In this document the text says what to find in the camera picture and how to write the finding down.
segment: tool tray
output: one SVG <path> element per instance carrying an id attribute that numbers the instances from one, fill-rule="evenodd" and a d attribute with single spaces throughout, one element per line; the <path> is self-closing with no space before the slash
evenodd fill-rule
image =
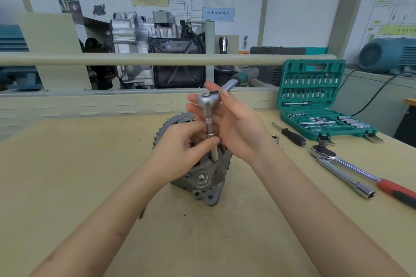
<path id="1" fill-rule="evenodd" d="M 283 65 L 278 98 L 280 118 L 303 137 L 317 141 L 336 135 L 363 137 L 377 133 L 373 127 L 356 128 L 346 124 L 337 119 L 346 115 L 331 110 L 344 69 L 345 60 L 287 60 Z M 305 105 L 285 105 L 305 102 Z M 314 122 L 310 117 L 322 117 L 335 123 L 300 124 Z"/>

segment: hand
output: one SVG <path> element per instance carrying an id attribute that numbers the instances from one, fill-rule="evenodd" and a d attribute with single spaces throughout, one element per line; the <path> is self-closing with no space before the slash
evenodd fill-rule
<path id="1" fill-rule="evenodd" d="M 167 184 L 186 174 L 208 151 L 220 142 L 206 138 L 205 122 L 189 122 L 170 126 L 151 152 L 144 166 Z M 196 145 L 190 147 L 189 141 Z"/>
<path id="2" fill-rule="evenodd" d="M 212 82 L 206 82 L 205 87 L 210 91 L 221 90 Z M 212 109 L 214 131 L 234 155 L 252 165 L 265 147 L 274 147 L 276 144 L 261 118 L 249 106 L 225 90 L 221 90 L 220 94 L 222 103 Z M 188 103 L 186 109 L 196 115 L 195 121 L 205 122 L 197 98 L 197 94 L 188 95 L 192 103 Z"/>

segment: teal electric motor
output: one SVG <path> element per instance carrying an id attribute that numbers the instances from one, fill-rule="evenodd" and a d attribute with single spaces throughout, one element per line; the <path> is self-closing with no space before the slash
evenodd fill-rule
<path id="1" fill-rule="evenodd" d="M 360 69 L 371 73 L 398 74 L 416 70 L 416 39 L 377 38 L 359 54 Z"/>

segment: blue label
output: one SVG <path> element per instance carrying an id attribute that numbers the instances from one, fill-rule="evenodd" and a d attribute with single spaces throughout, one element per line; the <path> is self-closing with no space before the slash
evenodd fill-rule
<path id="1" fill-rule="evenodd" d="M 236 12 L 233 8 L 202 8 L 203 20 L 210 19 L 211 21 L 234 22 L 234 14 Z"/>

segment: socket set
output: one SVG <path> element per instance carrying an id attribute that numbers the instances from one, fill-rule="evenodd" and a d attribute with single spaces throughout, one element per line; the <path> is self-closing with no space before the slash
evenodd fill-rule
<path id="1" fill-rule="evenodd" d="M 333 144 L 330 137 L 336 135 L 380 142 L 371 125 L 330 109 L 344 69 L 345 60 L 287 60 L 280 82 L 280 118 L 303 137 L 326 142 L 327 146 Z"/>

